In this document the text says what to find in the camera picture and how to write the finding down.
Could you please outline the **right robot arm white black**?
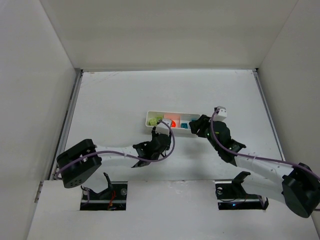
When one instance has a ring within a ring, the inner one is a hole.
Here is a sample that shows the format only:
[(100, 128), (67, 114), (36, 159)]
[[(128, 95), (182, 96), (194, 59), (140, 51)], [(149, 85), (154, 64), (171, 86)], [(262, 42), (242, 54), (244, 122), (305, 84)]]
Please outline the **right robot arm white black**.
[(260, 157), (231, 137), (217, 112), (201, 115), (189, 123), (192, 134), (206, 138), (218, 156), (228, 164), (244, 170), (231, 182), (239, 196), (257, 195), (285, 204), (294, 214), (309, 218), (320, 204), (320, 177), (304, 163), (290, 163)]

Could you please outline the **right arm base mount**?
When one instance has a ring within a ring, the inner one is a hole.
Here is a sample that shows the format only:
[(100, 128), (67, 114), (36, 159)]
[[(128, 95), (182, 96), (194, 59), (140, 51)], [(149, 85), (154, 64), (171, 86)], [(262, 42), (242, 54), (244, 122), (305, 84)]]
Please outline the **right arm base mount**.
[(249, 172), (242, 171), (233, 179), (218, 180), (215, 182), (215, 195), (220, 211), (265, 211), (268, 208), (268, 198), (256, 194), (249, 194), (242, 187), (242, 183), (250, 175)]

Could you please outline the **light green long brick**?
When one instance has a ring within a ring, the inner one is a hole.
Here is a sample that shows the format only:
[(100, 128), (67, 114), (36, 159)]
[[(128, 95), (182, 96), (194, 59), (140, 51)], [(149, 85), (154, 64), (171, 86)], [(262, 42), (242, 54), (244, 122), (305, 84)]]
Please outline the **light green long brick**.
[(155, 119), (157, 123), (160, 123), (163, 120), (163, 118), (163, 116), (157, 116)]

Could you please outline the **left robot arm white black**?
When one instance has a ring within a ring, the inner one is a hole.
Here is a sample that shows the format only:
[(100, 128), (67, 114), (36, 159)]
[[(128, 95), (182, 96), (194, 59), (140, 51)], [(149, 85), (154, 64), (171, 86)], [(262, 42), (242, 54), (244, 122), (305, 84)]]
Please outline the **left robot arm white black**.
[(101, 147), (90, 138), (65, 150), (57, 159), (57, 179), (66, 189), (84, 185), (107, 162), (141, 168), (167, 159), (175, 150), (176, 139), (172, 133), (153, 132), (150, 141), (127, 147)]

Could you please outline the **orange round lego piece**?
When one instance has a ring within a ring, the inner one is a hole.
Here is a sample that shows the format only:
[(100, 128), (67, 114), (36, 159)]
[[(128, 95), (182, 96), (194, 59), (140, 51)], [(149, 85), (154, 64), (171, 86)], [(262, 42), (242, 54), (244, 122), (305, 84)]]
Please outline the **orange round lego piece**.
[(171, 120), (171, 125), (172, 128), (175, 128), (177, 126), (176, 122), (174, 120)]

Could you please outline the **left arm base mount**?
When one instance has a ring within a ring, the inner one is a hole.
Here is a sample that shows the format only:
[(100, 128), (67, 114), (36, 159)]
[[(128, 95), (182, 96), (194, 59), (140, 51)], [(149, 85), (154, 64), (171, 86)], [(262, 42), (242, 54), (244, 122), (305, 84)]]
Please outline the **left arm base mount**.
[(82, 197), (80, 211), (125, 211), (127, 208), (128, 183), (111, 181), (107, 173), (103, 173), (107, 188), (96, 193), (92, 189), (81, 186)]

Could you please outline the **white three-compartment tray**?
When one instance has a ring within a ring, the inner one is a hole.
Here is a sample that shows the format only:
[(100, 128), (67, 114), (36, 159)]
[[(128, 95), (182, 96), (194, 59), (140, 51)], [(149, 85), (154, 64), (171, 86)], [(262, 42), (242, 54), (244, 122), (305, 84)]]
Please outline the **white three-compartment tray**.
[[(196, 137), (191, 133), (191, 128), (189, 122), (193, 118), (200, 118), (200, 114), (193, 113), (181, 113), (181, 112), (165, 112), (165, 111), (148, 111), (145, 119), (145, 126), (147, 129), (152, 130), (154, 126), (149, 125), (149, 120), (156, 118), (157, 116), (162, 116), (163, 119), (170, 119), (176, 122), (176, 127), (171, 127), (174, 135), (176, 137)], [(188, 123), (188, 129), (180, 128), (181, 123)]]

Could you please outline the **light green lego brick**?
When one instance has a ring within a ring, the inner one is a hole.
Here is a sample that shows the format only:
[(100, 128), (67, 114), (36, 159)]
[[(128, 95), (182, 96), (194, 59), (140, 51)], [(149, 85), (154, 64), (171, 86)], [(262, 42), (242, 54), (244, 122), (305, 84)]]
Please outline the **light green lego brick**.
[(156, 118), (151, 118), (149, 121), (148, 121), (149, 125), (150, 126), (156, 126), (158, 124), (158, 121)]

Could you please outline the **teal square lego brick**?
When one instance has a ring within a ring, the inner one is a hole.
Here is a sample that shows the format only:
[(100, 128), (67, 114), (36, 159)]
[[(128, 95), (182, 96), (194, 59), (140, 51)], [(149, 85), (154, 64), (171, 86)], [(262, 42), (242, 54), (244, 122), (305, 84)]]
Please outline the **teal square lego brick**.
[(188, 128), (189, 128), (189, 127), (188, 127), (188, 123), (182, 122), (182, 123), (180, 124), (180, 128), (182, 128), (182, 129), (188, 129)]

